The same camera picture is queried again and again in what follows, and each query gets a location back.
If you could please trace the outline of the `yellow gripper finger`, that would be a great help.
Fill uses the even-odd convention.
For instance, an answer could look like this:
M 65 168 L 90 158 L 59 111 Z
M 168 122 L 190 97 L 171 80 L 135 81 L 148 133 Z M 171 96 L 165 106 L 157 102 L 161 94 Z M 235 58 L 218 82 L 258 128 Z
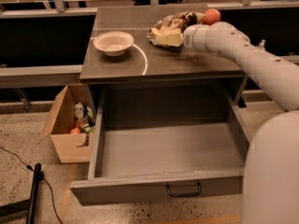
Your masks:
M 183 34 L 179 29 L 161 32 L 152 28 L 149 32 L 149 41 L 155 46 L 179 47 L 183 41 Z

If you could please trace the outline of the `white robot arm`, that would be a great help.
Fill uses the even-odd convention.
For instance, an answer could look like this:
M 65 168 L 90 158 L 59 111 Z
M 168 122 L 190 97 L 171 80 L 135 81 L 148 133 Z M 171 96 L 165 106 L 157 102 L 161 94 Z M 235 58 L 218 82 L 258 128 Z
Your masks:
M 299 66 L 251 45 L 223 21 L 188 27 L 183 44 L 234 61 L 284 110 L 250 142 L 241 223 L 299 224 Z

